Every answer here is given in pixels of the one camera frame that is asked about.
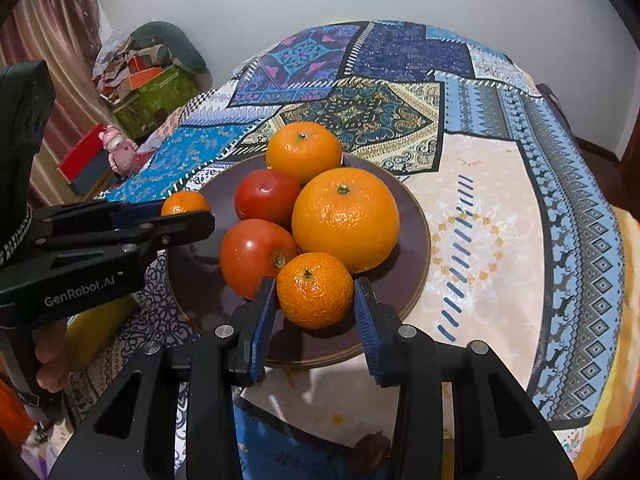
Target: blue patterned fabric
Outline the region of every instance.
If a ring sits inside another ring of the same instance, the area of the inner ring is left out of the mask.
[[[548,173],[557,175],[563,202],[572,212],[563,214],[553,197],[546,195],[548,188],[540,188],[548,205],[553,243],[554,309],[536,393],[532,394],[534,381],[529,393],[549,420],[580,419],[593,415],[616,351],[624,295],[622,240],[615,214],[549,104],[518,96],[519,104],[510,93],[510,99],[502,102],[509,110],[513,135],[518,135],[526,117],[535,132],[532,140],[546,156],[540,162]],[[563,249],[568,231],[575,232],[577,245]],[[554,394],[555,384],[560,391]]]
[[[444,127],[448,132],[470,132],[508,139],[504,114],[494,86],[470,84],[468,80],[437,75],[445,85]]]
[[[411,108],[385,83],[336,88],[328,99],[282,115],[286,123],[310,121],[333,132],[345,152],[410,135],[433,121]]]
[[[154,153],[146,170],[106,195],[110,201],[145,202],[166,197],[189,172],[214,159],[251,125],[212,128],[180,126]]]
[[[215,126],[217,124],[249,124],[271,117],[279,106],[242,106],[238,108],[207,107],[192,112],[182,122],[182,126]]]
[[[469,38],[465,38],[464,36],[460,36],[459,34],[450,32],[445,28],[433,27],[433,25],[427,25],[426,37],[427,37],[427,40],[444,40],[444,41],[457,41],[459,43],[466,43],[466,44],[481,48],[486,52],[490,52],[494,56],[497,56],[501,59],[508,59],[503,53],[498,52],[497,50],[494,50],[491,47],[486,46],[485,44],[478,43],[477,41],[474,41],[474,40],[470,40]]]
[[[325,97],[359,25],[308,28],[257,59],[240,78],[232,106]]]
[[[433,80],[433,70],[473,77],[466,44],[428,40],[424,25],[377,23],[364,41],[351,74],[388,81],[428,81]]]
[[[327,451],[296,440],[237,406],[234,416],[244,480],[353,479],[344,452]],[[383,480],[385,473],[386,468],[382,467],[367,478]]]

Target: large orange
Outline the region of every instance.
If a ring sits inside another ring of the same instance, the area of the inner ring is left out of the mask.
[[[330,254],[296,256],[278,274],[276,290],[284,316],[310,330],[339,322],[353,305],[353,280]]]
[[[351,274],[373,269],[398,241],[400,216],[389,188],[369,171],[337,168],[303,187],[291,219],[305,252],[329,253]]]
[[[190,211],[211,211],[207,200],[197,191],[177,191],[164,200],[162,216],[177,215]]]
[[[340,142],[324,126],[291,123],[279,129],[267,145],[267,166],[289,173],[304,186],[342,163]]]

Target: patterned tablecloth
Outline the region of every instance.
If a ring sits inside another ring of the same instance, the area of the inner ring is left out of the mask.
[[[264,152],[293,121],[323,124],[345,151],[414,193],[433,254],[406,322],[439,341],[487,341],[580,477],[590,475],[623,429],[638,381],[638,229],[604,199],[558,108],[504,54],[446,30],[403,22],[310,28],[192,99],[149,165],[109,199],[199,189]],[[196,337],[168,291],[163,255],[146,277],[140,311],[72,376],[66,395],[77,419],[143,342]],[[451,438],[447,385],[444,392]],[[261,386],[235,399],[244,477],[348,478],[346,449],[379,430],[391,437],[397,399],[397,389],[375,386],[362,355],[268,370]],[[184,391],[179,404],[176,466]]]

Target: brown plate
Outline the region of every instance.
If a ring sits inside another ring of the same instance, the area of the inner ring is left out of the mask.
[[[382,303],[404,319],[422,293],[431,259],[431,239],[422,209],[396,177],[375,164],[344,155],[345,166],[362,168],[382,179],[398,204],[400,237],[391,255],[367,276]],[[248,158],[215,176],[200,192],[216,216],[216,230],[207,239],[167,249],[169,283],[175,301],[190,325],[200,333],[227,322],[244,299],[225,283],[218,266],[222,236],[239,222],[234,193],[251,171],[266,167],[263,155]],[[308,332],[276,314],[267,357],[271,367],[319,367],[344,361],[362,351],[353,314],[332,327]]]

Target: human hand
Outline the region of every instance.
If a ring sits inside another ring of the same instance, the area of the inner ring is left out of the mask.
[[[66,319],[33,331],[36,358],[42,366],[36,374],[38,384],[51,393],[66,386],[69,365],[65,347]]]

